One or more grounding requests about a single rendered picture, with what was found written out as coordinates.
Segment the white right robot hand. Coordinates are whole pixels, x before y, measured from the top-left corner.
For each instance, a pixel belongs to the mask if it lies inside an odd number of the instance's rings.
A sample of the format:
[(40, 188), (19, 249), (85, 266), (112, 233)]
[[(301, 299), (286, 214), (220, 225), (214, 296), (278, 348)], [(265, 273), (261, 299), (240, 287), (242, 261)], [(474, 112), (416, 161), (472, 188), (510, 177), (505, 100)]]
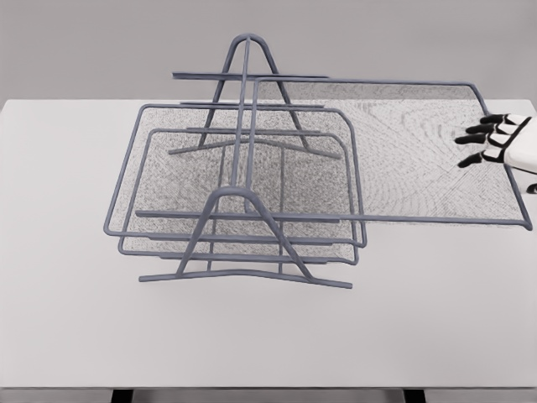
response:
[(490, 114), (481, 118), (478, 125), (467, 128), (465, 133), (454, 142), (483, 144), (485, 148), (460, 161), (459, 168), (491, 162), (537, 175), (537, 116)]

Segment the large grey mesh folder tray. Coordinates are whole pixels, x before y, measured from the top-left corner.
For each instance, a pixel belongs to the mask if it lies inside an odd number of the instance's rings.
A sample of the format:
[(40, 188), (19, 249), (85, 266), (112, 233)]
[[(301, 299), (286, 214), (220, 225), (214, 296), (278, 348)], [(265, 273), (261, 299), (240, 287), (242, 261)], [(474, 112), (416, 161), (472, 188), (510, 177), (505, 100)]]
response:
[(470, 83), (258, 78), (245, 207), (302, 236), (313, 222), (531, 229), (508, 165), (460, 167), (482, 148), (456, 138), (486, 111)]

